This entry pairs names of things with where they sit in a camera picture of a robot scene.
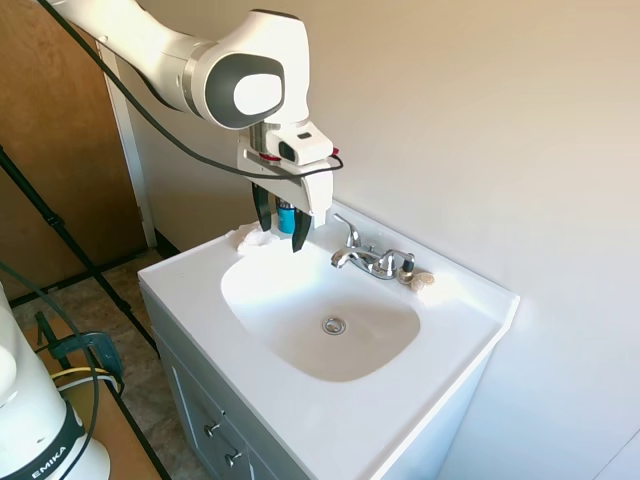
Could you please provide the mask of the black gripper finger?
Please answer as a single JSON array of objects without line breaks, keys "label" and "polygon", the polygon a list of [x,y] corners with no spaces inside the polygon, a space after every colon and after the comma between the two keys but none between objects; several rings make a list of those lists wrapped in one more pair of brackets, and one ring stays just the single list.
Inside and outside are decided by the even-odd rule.
[{"label": "black gripper finger", "polygon": [[273,213],[271,207],[273,204],[273,194],[256,183],[253,183],[251,187],[259,225],[264,232],[268,232],[272,228]]},{"label": "black gripper finger", "polygon": [[313,217],[304,211],[294,209],[294,231],[292,233],[292,251],[299,252],[306,241],[313,223]]}]

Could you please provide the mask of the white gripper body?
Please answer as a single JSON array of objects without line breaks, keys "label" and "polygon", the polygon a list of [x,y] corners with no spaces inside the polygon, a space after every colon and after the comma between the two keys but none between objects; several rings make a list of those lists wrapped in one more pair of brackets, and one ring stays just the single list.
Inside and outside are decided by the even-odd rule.
[{"label": "white gripper body", "polygon": [[[284,176],[286,173],[308,173],[329,166],[327,160],[304,166],[265,161],[249,144],[249,138],[241,135],[237,149],[237,168],[253,174]],[[326,215],[332,205],[333,173],[321,172],[303,178],[273,180],[250,178],[267,192],[293,205],[312,217],[311,228],[316,229],[326,222]]]}]

